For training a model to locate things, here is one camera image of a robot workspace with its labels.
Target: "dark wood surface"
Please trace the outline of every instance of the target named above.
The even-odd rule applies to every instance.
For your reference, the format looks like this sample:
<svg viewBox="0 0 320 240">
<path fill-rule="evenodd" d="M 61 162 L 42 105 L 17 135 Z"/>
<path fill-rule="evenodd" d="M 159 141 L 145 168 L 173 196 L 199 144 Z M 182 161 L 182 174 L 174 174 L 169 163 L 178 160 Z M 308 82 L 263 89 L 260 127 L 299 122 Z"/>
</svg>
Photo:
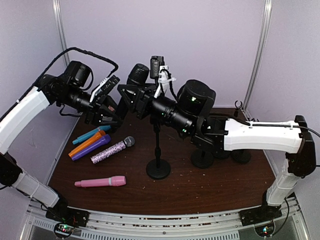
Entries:
<svg viewBox="0 0 320 240">
<path fill-rule="evenodd" d="M 232 109 L 215 109 L 233 113 Z M 252 150 L 251 161 L 240 164 L 231 158 L 215 159 L 210 168 L 192 165 L 196 149 L 188 139 L 180 140 L 176 131 L 163 126 L 160 132 L 161 158 L 171 165 L 171 174 L 163 180 L 150 179 L 147 163 L 154 159 L 155 134 L 149 118 L 139 120 L 128 113 L 123 125 L 111 135 L 111 142 L 73 162 L 68 153 L 72 141 L 94 129 L 80 119 L 56 166 L 49 185 L 69 201 L 71 207 L 88 210 L 145 215 L 211 213 L 260 205 L 263 192 L 274 175 L 260 150 Z M 93 164 L 90 157 L 127 136 L 135 145 Z M 124 175 L 127 184 L 120 187 L 75 187 L 75 181 Z"/>
</svg>

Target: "glittery microphone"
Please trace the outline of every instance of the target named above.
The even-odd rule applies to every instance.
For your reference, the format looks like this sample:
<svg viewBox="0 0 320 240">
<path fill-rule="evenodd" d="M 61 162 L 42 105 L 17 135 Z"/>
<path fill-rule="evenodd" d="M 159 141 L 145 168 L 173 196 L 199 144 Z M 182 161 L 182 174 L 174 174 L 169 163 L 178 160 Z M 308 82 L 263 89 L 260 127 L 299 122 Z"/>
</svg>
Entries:
<svg viewBox="0 0 320 240">
<path fill-rule="evenodd" d="M 126 137 L 123 141 L 118 142 L 117 144 L 109 147 L 108 149 L 98 153 L 97 155 L 94 155 L 91 157 L 91 161 L 96 164 L 118 152 L 121 150 L 131 147 L 135 144 L 135 139 L 132 136 Z"/>
</svg>

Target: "microphone stand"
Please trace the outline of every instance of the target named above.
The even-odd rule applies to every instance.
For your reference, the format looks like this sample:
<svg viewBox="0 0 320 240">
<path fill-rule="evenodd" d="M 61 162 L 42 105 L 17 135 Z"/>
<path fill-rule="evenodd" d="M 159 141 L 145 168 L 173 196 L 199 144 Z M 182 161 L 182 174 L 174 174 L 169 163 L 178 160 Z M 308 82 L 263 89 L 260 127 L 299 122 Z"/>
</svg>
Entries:
<svg viewBox="0 0 320 240">
<path fill-rule="evenodd" d="M 155 132 L 155 149 L 154 155 L 155 159 L 151 160 L 146 166 L 146 173 L 148 176 L 154 180 L 165 179 L 169 176 L 171 172 L 170 164 L 160 158 L 161 148 L 160 148 L 160 122 L 155 117 L 150 117 L 150 123 L 153 125 L 153 131 Z"/>
</svg>

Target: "black microphone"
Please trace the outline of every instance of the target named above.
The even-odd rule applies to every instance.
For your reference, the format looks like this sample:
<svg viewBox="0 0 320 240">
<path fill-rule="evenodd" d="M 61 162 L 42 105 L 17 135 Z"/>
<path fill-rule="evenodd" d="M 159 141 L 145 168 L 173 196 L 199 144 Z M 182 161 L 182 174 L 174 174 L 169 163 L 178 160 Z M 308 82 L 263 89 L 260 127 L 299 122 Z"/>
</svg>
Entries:
<svg viewBox="0 0 320 240">
<path fill-rule="evenodd" d="M 133 69 L 131 70 L 128 79 L 126 81 L 127 85 L 135 85 L 135 86 L 143 86 L 148 78 L 149 68 L 141 63 L 137 63 Z M 128 96 L 132 98 L 134 93 L 131 91 L 127 91 Z M 128 107 L 123 98 L 120 99 L 118 107 L 115 110 L 115 114 L 122 120 L 125 119 L 128 113 Z"/>
</svg>

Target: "purple microphone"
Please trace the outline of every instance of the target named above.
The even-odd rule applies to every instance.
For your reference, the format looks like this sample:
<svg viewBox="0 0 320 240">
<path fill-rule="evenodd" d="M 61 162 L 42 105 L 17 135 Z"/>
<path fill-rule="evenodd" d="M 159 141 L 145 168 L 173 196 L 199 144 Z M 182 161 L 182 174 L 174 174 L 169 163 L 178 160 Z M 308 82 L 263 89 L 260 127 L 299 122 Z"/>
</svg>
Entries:
<svg viewBox="0 0 320 240">
<path fill-rule="evenodd" d="M 97 155 L 94 155 L 91 157 L 91 161 L 96 164 L 118 152 L 121 150 L 131 147 L 135 144 L 135 139 L 132 136 L 126 137 L 123 141 L 118 142 L 117 144 L 109 147 L 108 149 L 98 153 Z"/>
<path fill-rule="evenodd" d="M 79 158 L 82 158 L 84 155 L 87 155 L 88 153 L 92 152 L 93 150 L 97 149 L 98 147 L 108 144 L 111 141 L 111 137 L 106 134 L 102 136 L 100 139 L 92 143 L 91 145 L 87 146 L 83 150 L 79 151 L 77 154 L 75 154 L 72 157 L 72 161 L 78 160 Z"/>
</svg>

